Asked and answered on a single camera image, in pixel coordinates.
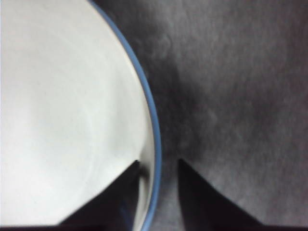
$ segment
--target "plate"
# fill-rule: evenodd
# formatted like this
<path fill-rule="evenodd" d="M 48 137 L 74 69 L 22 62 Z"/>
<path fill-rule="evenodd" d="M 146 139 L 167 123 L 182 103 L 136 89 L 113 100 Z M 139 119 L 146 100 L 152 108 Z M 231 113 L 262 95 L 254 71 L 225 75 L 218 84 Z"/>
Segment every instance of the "plate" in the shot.
<path fill-rule="evenodd" d="M 1 2 L 1 225 L 53 225 L 139 159 L 151 223 L 161 145 L 140 64 L 88 1 Z"/>

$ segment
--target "black object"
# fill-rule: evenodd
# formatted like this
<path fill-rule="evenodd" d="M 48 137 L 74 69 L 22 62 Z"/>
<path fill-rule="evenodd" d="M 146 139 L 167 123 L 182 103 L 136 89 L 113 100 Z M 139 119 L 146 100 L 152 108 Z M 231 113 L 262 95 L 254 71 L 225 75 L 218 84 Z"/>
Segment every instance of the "black object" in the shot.
<path fill-rule="evenodd" d="M 178 161 L 179 200 L 187 231 L 308 231 L 261 224 L 217 192 L 184 160 Z"/>
<path fill-rule="evenodd" d="M 139 161 L 134 161 L 103 192 L 63 220 L 58 226 L 1 227 L 2 231 L 107 231 L 131 230 L 130 211 L 125 198 L 130 202 L 138 198 Z"/>

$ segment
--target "gray fabric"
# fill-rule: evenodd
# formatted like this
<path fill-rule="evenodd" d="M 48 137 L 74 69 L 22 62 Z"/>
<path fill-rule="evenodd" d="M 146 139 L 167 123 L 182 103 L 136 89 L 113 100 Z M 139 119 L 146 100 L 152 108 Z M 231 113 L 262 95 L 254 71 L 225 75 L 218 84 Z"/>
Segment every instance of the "gray fabric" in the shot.
<path fill-rule="evenodd" d="M 308 2 L 97 2 L 133 47 L 158 110 L 151 230 L 183 230 L 179 157 L 260 221 L 308 226 Z"/>

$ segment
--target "gray surface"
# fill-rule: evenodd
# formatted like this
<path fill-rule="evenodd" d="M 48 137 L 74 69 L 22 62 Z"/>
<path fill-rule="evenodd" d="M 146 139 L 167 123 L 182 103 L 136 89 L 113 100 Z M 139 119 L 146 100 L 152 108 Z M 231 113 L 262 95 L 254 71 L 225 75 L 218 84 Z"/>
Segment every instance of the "gray surface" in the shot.
<path fill-rule="evenodd" d="M 179 157 L 260 221 L 308 226 L 308 2 L 100 5 L 132 45 L 158 109 L 152 230 L 183 230 Z"/>

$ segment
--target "blue plate rim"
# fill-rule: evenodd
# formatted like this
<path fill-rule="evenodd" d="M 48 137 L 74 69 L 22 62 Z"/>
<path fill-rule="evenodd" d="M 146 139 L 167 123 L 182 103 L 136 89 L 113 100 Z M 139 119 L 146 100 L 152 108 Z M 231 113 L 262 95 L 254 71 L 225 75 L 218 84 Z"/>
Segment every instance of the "blue plate rim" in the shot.
<path fill-rule="evenodd" d="M 137 75 L 139 77 L 140 83 L 142 85 L 151 116 L 151 122 L 152 122 L 152 129 L 154 134 L 154 148 L 155 148 L 155 164 L 154 164 L 154 181 L 153 181 L 153 189 L 152 189 L 152 195 L 150 199 L 150 204 L 148 208 L 148 212 L 146 214 L 145 220 L 143 222 L 141 231 L 147 231 L 151 225 L 154 212 L 157 205 L 158 200 L 158 194 L 159 194 L 159 185 L 160 185 L 160 179 L 161 179 L 161 165 L 162 165 L 162 149 L 161 149 L 161 138 L 160 138 L 160 130 L 159 130 L 159 123 L 158 123 L 158 116 L 156 112 L 156 107 L 154 103 L 154 99 L 148 84 L 148 81 L 145 77 L 145 74 L 143 72 L 143 69 L 132 50 L 131 46 L 125 39 L 124 35 L 121 33 L 121 31 L 118 29 L 118 27 L 115 25 L 115 23 L 108 17 L 108 15 L 92 0 L 89 0 L 91 5 L 97 10 L 97 12 L 105 19 L 105 21 L 109 24 L 109 26 L 112 28 L 113 32 L 121 42 L 122 46 L 124 47 L 127 55 L 129 56 L 130 61 L 132 62 Z"/>

